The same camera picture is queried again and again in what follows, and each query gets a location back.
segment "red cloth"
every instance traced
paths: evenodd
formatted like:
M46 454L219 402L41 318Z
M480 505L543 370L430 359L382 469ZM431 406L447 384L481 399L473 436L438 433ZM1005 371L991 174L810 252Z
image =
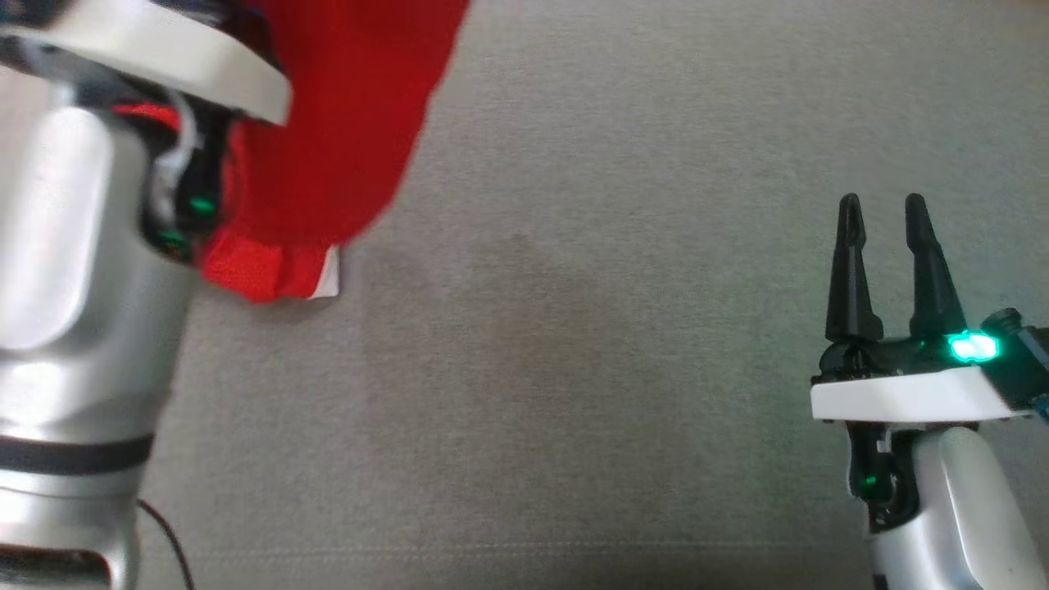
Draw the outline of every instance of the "red cloth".
M232 133L210 280L256 302L312 295L328 249L393 198L468 4L261 2L295 98L286 127Z

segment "black cable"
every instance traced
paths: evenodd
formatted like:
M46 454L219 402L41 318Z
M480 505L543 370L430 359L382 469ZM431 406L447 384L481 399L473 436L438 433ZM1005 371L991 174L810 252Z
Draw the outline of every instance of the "black cable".
M145 500L138 501L138 507L156 521L156 524L164 530L164 535L168 538L168 542L171 544L171 549L175 552L175 559L178 560L178 567L183 570L183 580L186 582L186 590L196 590L196 584L193 582L193 572L190 570L190 562L186 559L186 552L183 551L183 544L178 542L178 535L175 534L175 530L171 528L168 521L160 515L160 512L156 508L150 506Z

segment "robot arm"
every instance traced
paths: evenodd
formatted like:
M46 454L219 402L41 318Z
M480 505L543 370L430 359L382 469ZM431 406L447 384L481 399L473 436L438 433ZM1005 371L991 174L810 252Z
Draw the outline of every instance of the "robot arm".
M219 188L189 176L218 169L237 113L283 122L291 92L262 56L148 0L60 4L0 15L16 23L0 25L4 55L59 90L0 215L0 554L101 562L130 590L135 502L195 283L174 247L199 227L181 205ZM180 136L115 113L126 101L176 108Z
M967 330L919 195L907 198L915 254L911 336L886 339L871 309L859 199L841 202L827 337L813 417L842 422L849 492L868 506L876 590L1045 590L1045 570L984 420L1045 407L1044 331L1015 310Z

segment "gray carpet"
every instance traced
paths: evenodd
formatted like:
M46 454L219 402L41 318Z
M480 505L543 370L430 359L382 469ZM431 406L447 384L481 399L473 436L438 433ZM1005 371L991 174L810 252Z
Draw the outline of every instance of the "gray carpet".
M891 332L912 191L970 322L1049 322L1047 104L1044 0L478 0L345 294L201 290L146 497L201 588L865 588L837 199ZM1049 559L1049 430L988 433Z

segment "black band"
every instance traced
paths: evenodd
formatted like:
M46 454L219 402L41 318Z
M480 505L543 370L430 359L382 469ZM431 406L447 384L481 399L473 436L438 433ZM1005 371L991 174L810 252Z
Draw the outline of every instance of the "black band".
M0 437L0 470L45 476L98 476L149 460L153 437L108 444L66 444Z

